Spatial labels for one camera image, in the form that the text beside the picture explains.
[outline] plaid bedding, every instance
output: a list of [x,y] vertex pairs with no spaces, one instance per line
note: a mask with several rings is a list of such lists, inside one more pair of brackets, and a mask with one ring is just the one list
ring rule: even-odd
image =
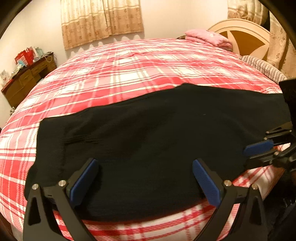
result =
[[[238,57],[210,44],[149,39],[92,48],[59,66],[33,88],[1,132],[0,212],[22,231],[27,204],[24,185],[35,160],[36,135],[43,118],[72,114],[182,83],[281,93],[276,83]],[[234,185],[248,187],[257,183],[266,197],[282,172],[272,166],[249,170]],[[237,209],[238,205],[234,206],[220,239],[227,235]],[[85,224],[97,240],[190,241],[213,212],[214,207],[203,201],[183,212],[151,221]],[[71,239],[61,217],[55,215],[63,235]]]

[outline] wooden headboard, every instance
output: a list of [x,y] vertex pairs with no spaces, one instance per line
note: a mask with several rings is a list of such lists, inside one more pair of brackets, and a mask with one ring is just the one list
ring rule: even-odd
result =
[[230,18],[216,23],[209,31],[228,38],[232,42],[234,53],[266,60],[270,32],[260,25],[249,20]]

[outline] pink pillow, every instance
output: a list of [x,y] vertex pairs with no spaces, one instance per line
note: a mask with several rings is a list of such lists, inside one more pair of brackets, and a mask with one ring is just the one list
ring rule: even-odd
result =
[[232,48],[232,43],[221,34],[203,29],[192,29],[185,32],[189,37],[194,37],[208,42],[216,47]]
[[205,44],[205,43],[207,43],[206,41],[203,41],[203,40],[201,40],[201,39],[194,38],[194,37],[189,37],[189,36],[186,36],[185,39],[186,39],[186,40],[190,40],[190,41],[194,41],[194,42],[198,42],[198,43],[201,43],[201,44]]

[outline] black cloth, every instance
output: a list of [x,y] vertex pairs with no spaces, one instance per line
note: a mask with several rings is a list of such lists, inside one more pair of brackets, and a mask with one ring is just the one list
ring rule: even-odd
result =
[[94,157],[101,171],[77,208],[81,218],[159,218],[204,197],[193,160],[202,158],[222,179],[232,180],[244,171],[244,146],[289,120],[282,94],[192,84],[46,118],[25,197],[34,183],[67,180]]

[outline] striped pillow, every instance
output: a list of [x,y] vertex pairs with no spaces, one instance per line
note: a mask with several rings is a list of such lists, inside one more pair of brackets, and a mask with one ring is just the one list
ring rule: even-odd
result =
[[279,84],[280,81],[286,80],[286,76],[280,72],[276,67],[272,66],[271,64],[267,63],[262,59],[258,59],[256,57],[250,55],[241,56],[240,59],[255,69],[259,70],[262,74],[266,75],[275,83]]
[[186,36],[187,35],[183,35],[183,36],[178,37],[177,39],[185,39]]

